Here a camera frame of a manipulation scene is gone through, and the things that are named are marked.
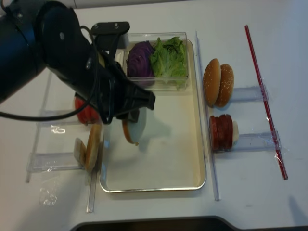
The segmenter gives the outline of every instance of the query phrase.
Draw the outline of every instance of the red tomato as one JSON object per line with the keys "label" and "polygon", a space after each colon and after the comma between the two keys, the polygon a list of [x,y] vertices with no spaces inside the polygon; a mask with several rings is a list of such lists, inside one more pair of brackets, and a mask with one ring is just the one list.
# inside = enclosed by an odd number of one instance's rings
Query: red tomato
{"label": "red tomato", "polygon": [[[84,101],[78,98],[75,98],[75,108],[79,108],[83,105]],[[99,115],[94,108],[90,105],[86,106],[81,112],[77,114],[78,120],[82,124],[91,124],[99,121]]]}
{"label": "red tomato", "polygon": [[[78,109],[82,106],[82,101],[75,98],[75,109]],[[85,116],[85,113],[84,113],[84,110],[82,110],[81,112],[77,113],[77,117],[78,117],[78,120],[80,123],[82,124],[86,124],[86,116]]]}

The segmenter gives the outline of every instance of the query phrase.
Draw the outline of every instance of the clear plastic container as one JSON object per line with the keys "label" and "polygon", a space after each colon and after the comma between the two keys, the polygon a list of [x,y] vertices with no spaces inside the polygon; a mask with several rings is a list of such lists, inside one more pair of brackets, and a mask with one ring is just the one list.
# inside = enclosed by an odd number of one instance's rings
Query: clear plastic container
{"label": "clear plastic container", "polygon": [[134,47],[134,45],[138,42],[149,41],[151,45],[156,43],[158,38],[161,39],[162,43],[165,41],[173,38],[179,37],[185,46],[186,51],[186,61],[185,61],[185,69],[186,73],[184,76],[176,76],[176,77],[130,77],[129,79],[137,84],[143,82],[143,84],[139,84],[140,86],[144,87],[149,90],[184,90],[187,86],[187,79],[188,79],[188,64],[187,64],[187,36],[185,32],[176,32],[176,33],[147,33],[147,34],[129,34],[129,45],[123,51],[123,61],[122,67],[124,72],[127,74],[127,59],[130,50]]}

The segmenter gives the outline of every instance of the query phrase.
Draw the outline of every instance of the hamburger bun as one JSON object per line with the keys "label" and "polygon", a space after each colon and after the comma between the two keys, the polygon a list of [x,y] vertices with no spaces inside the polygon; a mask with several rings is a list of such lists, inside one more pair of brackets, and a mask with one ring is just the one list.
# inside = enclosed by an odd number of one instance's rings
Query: hamburger bun
{"label": "hamburger bun", "polygon": [[98,148],[101,141],[101,130],[102,126],[100,124],[93,124],[90,131],[85,163],[85,170],[89,173],[92,172],[96,163]]}
{"label": "hamburger bun", "polygon": [[87,151],[86,146],[84,145],[82,140],[76,138],[74,147],[74,157],[77,160],[77,162],[83,167],[86,164],[86,151]]}
{"label": "hamburger bun", "polygon": [[220,88],[215,106],[224,107],[229,102],[234,86],[234,74],[232,68],[228,64],[223,64],[221,68]]}
{"label": "hamburger bun", "polygon": [[205,100],[209,106],[213,106],[219,94],[221,68],[218,59],[213,59],[207,65],[203,75],[203,87]]}
{"label": "hamburger bun", "polygon": [[126,140],[129,143],[133,143],[138,145],[138,142],[143,134],[144,128],[146,124],[146,108],[139,109],[139,117],[138,122],[133,123],[126,120],[122,121],[123,132]]}

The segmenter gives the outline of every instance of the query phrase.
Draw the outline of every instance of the white table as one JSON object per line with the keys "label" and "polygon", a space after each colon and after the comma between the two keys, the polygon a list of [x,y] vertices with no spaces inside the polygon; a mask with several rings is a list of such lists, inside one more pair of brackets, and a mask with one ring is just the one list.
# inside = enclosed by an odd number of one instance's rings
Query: white table
{"label": "white table", "polygon": [[[199,216],[217,216],[241,229],[308,225],[307,9],[305,0],[205,0],[76,10],[82,25],[129,21],[130,33],[185,31],[193,44],[197,30],[203,68],[214,57],[229,63],[236,87],[257,84],[244,30],[248,24],[273,120],[289,149],[284,155],[289,180],[282,180],[274,153],[232,153],[216,161],[219,202],[214,201],[206,158],[207,182],[198,191],[113,195],[98,186],[94,213],[86,214],[84,173],[67,171],[61,173],[57,203],[41,206],[41,174],[25,183],[35,124],[0,119],[1,230],[60,231],[93,221]],[[45,70],[18,91],[1,111],[37,115],[48,74]],[[242,130],[258,131],[267,125],[262,103],[229,110],[236,113]]]}

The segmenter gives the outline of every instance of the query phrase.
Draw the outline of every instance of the lettuce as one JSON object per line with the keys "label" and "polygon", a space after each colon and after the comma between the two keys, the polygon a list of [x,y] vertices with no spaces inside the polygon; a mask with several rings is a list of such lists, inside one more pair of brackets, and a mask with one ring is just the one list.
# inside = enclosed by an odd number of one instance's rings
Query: lettuce
{"label": "lettuce", "polygon": [[150,55],[150,63],[155,77],[186,76],[185,46],[179,37],[173,37],[164,43],[158,38],[154,49],[154,53]]}

